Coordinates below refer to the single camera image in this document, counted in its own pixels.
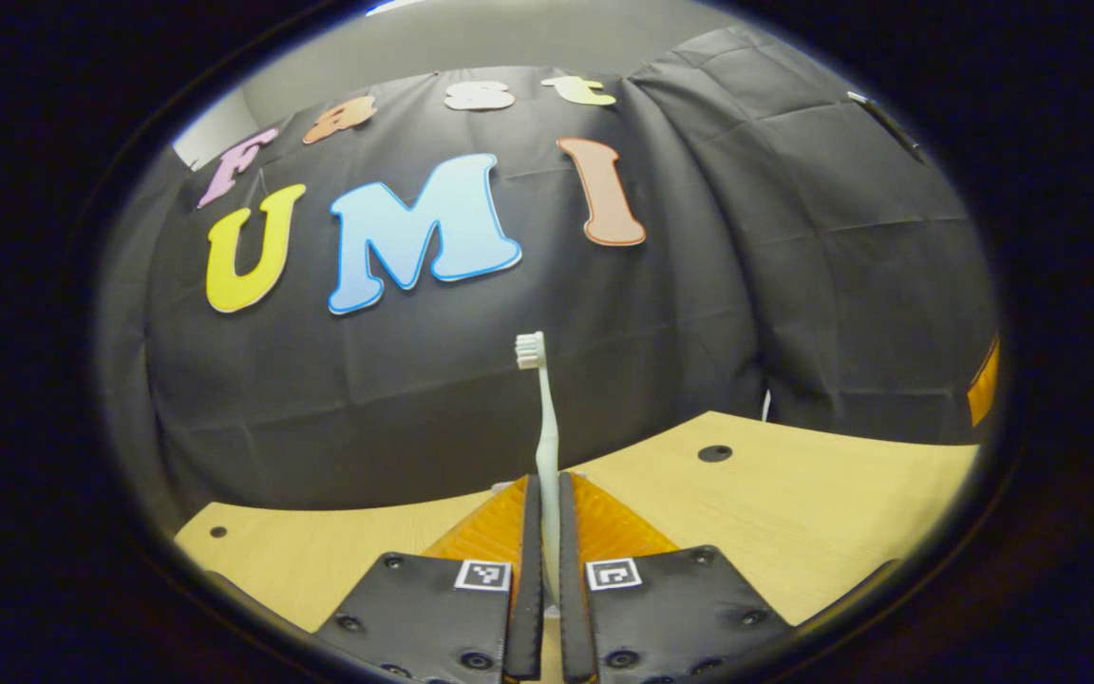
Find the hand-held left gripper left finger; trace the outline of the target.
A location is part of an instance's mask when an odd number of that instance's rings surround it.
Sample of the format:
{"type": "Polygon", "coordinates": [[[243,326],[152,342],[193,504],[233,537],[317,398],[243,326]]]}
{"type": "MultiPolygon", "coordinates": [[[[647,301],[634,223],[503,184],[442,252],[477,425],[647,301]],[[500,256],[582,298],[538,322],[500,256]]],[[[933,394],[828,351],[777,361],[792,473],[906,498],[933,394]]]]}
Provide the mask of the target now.
{"type": "Polygon", "coordinates": [[[317,640],[416,683],[521,683],[542,675],[538,477],[519,478],[422,555],[384,553],[317,640]]]}

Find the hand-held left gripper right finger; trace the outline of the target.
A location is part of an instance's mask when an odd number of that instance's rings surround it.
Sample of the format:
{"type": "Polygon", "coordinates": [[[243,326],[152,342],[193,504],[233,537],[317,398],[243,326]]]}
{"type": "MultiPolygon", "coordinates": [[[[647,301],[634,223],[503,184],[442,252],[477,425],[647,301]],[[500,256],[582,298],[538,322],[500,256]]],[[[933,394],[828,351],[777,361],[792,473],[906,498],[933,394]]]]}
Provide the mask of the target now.
{"type": "Polygon", "coordinates": [[[573,473],[558,489],[569,683],[682,683],[793,634],[715,546],[680,548],[573,473]]]}

